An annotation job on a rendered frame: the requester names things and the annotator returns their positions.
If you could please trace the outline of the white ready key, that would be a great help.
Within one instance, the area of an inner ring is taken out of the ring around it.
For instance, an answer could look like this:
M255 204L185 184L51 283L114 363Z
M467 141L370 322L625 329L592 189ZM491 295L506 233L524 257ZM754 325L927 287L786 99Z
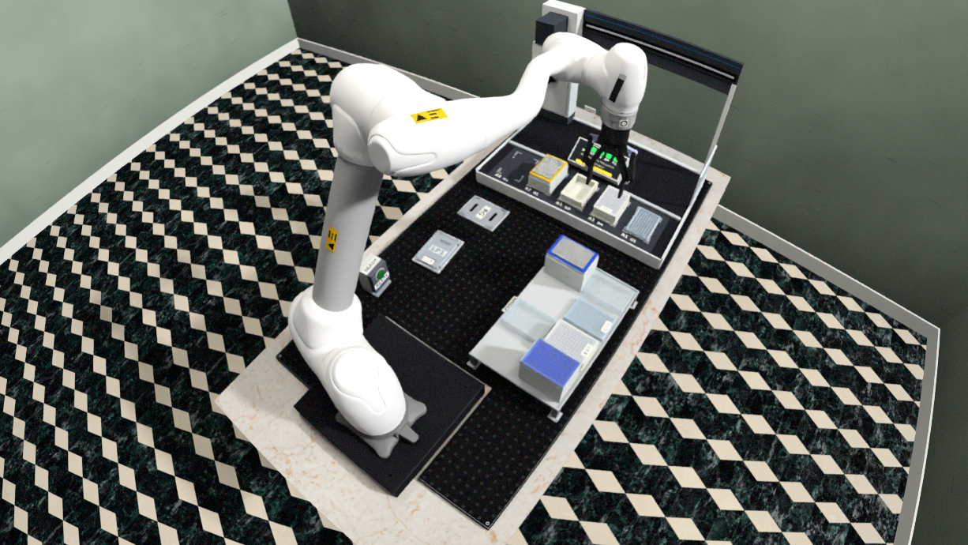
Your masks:
M362 288L377 297L392 282L389 280L386 262L373 254L369 254L362 262L358 278Z

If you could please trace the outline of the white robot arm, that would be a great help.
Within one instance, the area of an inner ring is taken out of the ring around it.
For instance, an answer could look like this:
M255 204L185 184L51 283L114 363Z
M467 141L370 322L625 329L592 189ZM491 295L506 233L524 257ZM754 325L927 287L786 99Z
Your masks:
M630 43L606 51L557 32L506 97L445 102L397 70L374 64L351 65L332 82L338 156L313 286L293 299L288 326L339 409L336 421L383 459L401 438L415 445L411 426L426 413L362 335L355 288L383 175L427 175L488 148L535 118L549 76L593 88L602 97L603 123L628 130L645 94L647 59Z

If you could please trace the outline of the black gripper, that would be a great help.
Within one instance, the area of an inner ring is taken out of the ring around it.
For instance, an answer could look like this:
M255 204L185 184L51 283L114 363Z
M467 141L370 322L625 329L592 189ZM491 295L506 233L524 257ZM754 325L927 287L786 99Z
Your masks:
M630 148L627 143L630 130L631 129L615 130L607 127L602 122L600 136L597 136L597 134L595 134L594 132L590 133L590 136L587 137L587 141L588 141L587 147L585 149L585 153L583 154L583 157L581 160L581 162L585 164L585 168L587 169L587 179L586 179L585 185L588 186L588 183L590 183L592 179L592 175L594 174L595 161L603 154L603 152L606 152L616 158L618 163L618 169L620 169L622 180L621 180L620 189L618 189L617 198L618 199L621 198L622 194L624 194L625 185L627 185L628 182L633 182L634 178L636 177L636 154L638 152L638 149ZM597 151L594 157L590 159L588 158L588 155L590 155L592 147L594 147L594 142L596 141L599 142L599 144L601 145L601 148ZM625 162L626 151L628 152L628 157L629 157L628 171L627 171L627 164Z

